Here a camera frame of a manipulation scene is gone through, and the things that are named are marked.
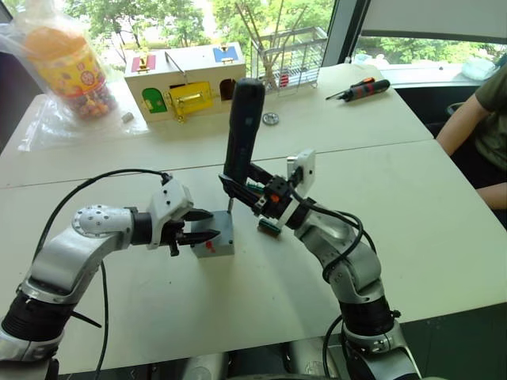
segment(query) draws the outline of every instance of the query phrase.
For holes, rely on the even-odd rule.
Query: person's arm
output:
[[[507,209],[507,182],[494,184],[487,188],[478,188],[478,194],[492,210]]]
[[[437,142],[444,148],[445,153],[452,155],[470,136],[478,122],[489,114],[473,94],[452,114],[436,137]]]

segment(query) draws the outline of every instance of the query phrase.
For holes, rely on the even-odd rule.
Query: white table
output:
[[[393,89],[350,103],[324,101],[370,76],[382,78],[373,66],[325,67],[316,89],[301,88],[288,96],[268,95],[264,111],[276,112],[280,123],[274,127],[261,125],[253,159],[282,158],[309,146],[327,152],[431,139]],[[185,124],[160,122],[143,137],[20,152],[17,147],[44,101],[45,95],[36,98],[4,149],[0,188],[77,180],[127,167],[184,169],[216,165],[225,159],[227,114],[189,117]]]
[[[282,159],[264,161],[284,173]],[[224,209],[221,166],[174,171],[196,207]],[[378,247],[383,282],[401,321],[505,302],[507,234],[435,141],[318,154],[310,196],[361,217]],[[13,299],[53,207],[78,182],[0,190],[0,305]],[[138,206],[159,186],[151,176],[100,181],[63,210],[53,233],[91,203]],[[105,260],[111,331],[104,368],[248,348],[324,334],[337,300],[322,269],[284,230],[260,234],[247,207],[234,206],[234,256],[198,260],[188,248],[132,247]],[[97,275],[77,311],[102,320]],[[61,372],[94,369],[102,331],[71,320]]]

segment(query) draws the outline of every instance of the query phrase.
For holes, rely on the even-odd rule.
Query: gray metal block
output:
[[[191,231],[218,230],[220,235],[205,243],[195,244],[192,251],[197,257],[217,257],[234,255],[234,235],[232,215],[227,211],[213,211],[213,218],[192,222]]]

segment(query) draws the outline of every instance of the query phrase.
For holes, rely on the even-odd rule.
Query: person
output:
[[[507,229],[507,64],[452,114],[436,140]]]

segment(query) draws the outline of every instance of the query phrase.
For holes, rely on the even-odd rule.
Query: red screwdriver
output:
[[[366,78],[355,85],[351,85],[350,88],[345,91],[327,97],[326,100],[343,99],[344,101],[354,101],[362,97],[369,97],[376,93],[383,93],[390,85],[387,79],[376,82],[374,78]]]

